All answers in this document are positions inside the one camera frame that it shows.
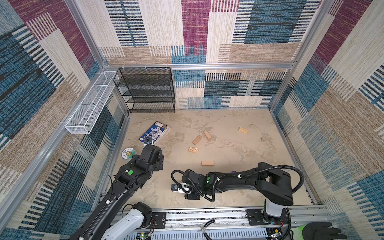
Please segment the black green gloved hand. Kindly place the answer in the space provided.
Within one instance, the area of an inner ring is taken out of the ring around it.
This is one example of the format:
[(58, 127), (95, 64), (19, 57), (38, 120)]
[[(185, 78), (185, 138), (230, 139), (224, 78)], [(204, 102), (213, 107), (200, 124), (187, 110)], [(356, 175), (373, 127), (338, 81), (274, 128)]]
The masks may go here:
[(338, 228), (329, 222), (312, 222), (290, 230), (292, 240), (346, 240)]

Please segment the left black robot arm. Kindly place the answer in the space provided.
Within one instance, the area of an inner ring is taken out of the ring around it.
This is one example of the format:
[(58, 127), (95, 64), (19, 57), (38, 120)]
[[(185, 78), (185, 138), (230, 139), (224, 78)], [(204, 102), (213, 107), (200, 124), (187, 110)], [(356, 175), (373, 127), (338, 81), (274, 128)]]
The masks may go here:
[(161, 148), (147, 145), (140, 155), (119, 168), (103, 200), (81, 227), (70, 236), (71, 240), (100, 240), (123, 205), (164, 167)]

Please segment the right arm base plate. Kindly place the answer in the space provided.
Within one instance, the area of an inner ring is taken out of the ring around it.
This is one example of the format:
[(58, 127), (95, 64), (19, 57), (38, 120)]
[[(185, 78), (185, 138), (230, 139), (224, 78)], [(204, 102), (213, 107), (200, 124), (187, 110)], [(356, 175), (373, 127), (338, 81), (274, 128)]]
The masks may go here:
[(289, 216), (285, 208), (282, 209), (280, 217), (271, 217), (263, 213), (264, 209), (247, 209), (246, 218), (251, 226), (261, 225), (287, 225), (289, 223)]

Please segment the wood block numbered 72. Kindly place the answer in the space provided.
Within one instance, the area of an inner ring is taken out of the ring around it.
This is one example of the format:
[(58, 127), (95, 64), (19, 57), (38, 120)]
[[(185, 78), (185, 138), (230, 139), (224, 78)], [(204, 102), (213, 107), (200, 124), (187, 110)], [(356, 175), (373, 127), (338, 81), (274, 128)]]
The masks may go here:
[(214, 161), (201, 161), (201, 166), (214, 166), (215, 162)]

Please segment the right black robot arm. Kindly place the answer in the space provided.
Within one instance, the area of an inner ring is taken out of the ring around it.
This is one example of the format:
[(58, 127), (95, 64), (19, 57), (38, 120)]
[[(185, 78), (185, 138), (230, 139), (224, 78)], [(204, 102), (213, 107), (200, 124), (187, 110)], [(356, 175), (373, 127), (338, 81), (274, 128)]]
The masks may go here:
[(204, 198), (213, 203), (216, 194), (235, 190), (258, 191), (266, 198), (261, 211), (265, 224), (275, 220), (283, 222), (288, 217), (284, 208), (294, 204), (293, 194), (304, 184), (304, 175), (298, 168), (267, 163), (258, 163), (256, 168), (243, 172), (210, 172), (206, 175), (190, 169), (174, 170), (171, 179), (174, 182), (172, 191), (184, 193), (187, 200)]

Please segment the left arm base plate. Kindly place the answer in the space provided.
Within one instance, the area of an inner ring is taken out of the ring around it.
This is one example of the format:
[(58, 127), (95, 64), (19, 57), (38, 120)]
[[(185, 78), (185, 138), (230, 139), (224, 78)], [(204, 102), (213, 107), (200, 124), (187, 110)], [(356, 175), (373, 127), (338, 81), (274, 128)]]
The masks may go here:
[(146, 230), (164, 229), (166, 227), (166, 220), (166, 212), (151, 212), (150, 214), (145, 215), (142, 228)]

